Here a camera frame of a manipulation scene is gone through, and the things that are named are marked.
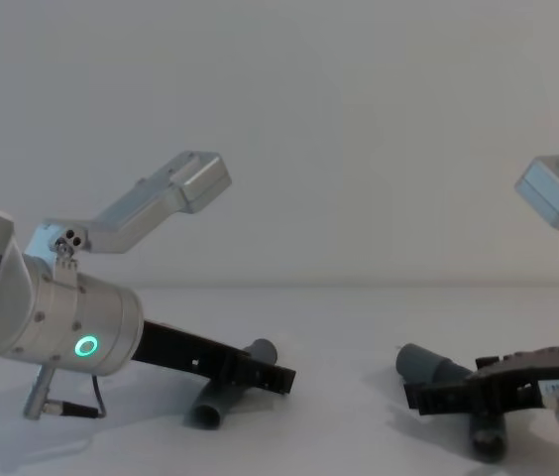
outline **gray pipe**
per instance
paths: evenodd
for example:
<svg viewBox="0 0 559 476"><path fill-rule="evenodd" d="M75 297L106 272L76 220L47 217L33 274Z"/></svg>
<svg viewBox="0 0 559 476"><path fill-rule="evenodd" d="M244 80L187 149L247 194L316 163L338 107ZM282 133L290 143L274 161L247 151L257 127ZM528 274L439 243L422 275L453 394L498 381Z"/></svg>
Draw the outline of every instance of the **gray pipe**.
<svg viewBox="0 0 559 476"><path fill-rule="evenodd" d="M396 357L396 370L408 384L459 382L472 371L415 344L403 346ZM506 454L504 416L471 415L469 442L476 456L485 462L500 461Z"/></svg>
<svg viewBox="0 0 559 476"><path fill-rule="evenodd" d="M260 362L275 364L278 361L276 347L267 339L258 339L244 350ZM209 381L193 403L188 414L189 421L204 429L217 429L248 388Z"/></svg>

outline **cable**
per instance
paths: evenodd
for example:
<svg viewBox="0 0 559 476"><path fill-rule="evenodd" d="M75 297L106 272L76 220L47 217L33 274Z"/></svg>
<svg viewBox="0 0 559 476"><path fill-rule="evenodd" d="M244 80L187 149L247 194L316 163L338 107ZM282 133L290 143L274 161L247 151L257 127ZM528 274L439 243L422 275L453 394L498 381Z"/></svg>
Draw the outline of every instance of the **cable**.
<svg viewBox="0 0 559 476"><path fill-rule="evenodd" d="M99 390L99 380L96 375L92 376L92 388L94 389L94 396L97 398L97 403L99 404L99 415L97 417L105 418L108 415L108 412L105 410L103 397L101 397L101 391Z"/></svg>

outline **white backdrop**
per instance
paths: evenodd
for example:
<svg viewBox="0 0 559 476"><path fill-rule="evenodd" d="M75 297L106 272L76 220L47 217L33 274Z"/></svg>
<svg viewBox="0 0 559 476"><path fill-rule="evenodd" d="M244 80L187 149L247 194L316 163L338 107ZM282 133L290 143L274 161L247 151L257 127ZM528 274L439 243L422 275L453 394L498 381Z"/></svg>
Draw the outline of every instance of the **white backdrop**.
<svg viewBox="0 0 559 476"><path fill-rule="evenodd" d="M559 282L512 191L559 153L558 0L0 0L0 207L28 240L184 149L234 185L138 286Z"/></svg>

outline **gray cylindrical joint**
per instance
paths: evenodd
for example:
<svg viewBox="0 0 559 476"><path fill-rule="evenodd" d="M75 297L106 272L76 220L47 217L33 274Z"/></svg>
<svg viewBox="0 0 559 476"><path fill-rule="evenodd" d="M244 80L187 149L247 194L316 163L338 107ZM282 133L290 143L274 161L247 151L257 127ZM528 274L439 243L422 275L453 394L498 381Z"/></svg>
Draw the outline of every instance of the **gray cylindrical joint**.
<svg viewBox="0 0 559 476"><path fill-rule="evenodd" d="M267 339L258 339L244 350L251 354L252 359L260 362L275 364L278 361L276 347ZM191 406L188 415L191 423L205 429L217 429L247 389L244 386L210 381Z"/></svg>
<svg viewBox="0 0 559 476"><path fill-rule="evenodd" d="M408 384L459 382L472 373L450 359L415 344L404 345L396 356L396 370ZM485 462L500 461L506 454L504 416L471 415L469 442Z"/></svg>

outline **black metal bracket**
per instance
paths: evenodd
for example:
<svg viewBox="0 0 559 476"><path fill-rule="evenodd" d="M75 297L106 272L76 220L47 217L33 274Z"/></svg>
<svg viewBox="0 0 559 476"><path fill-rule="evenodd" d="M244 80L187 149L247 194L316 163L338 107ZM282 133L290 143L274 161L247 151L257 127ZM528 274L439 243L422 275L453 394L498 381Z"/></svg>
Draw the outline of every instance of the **black metal bracket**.
<svg viewBox="0 0 559 476"><path fill-rule="evenodd" d="M407 402L421 415L501 415L544 408L559 386L559 347L477 359L478 371L458 382L405 385Z"/></svg>
<svg viewBox="0 0 559 476"><path fill-rule="evenodd" d="M254 360L245 350L149 321L132 360L276 394L288 394L295 378L294 370Z"/></svg>

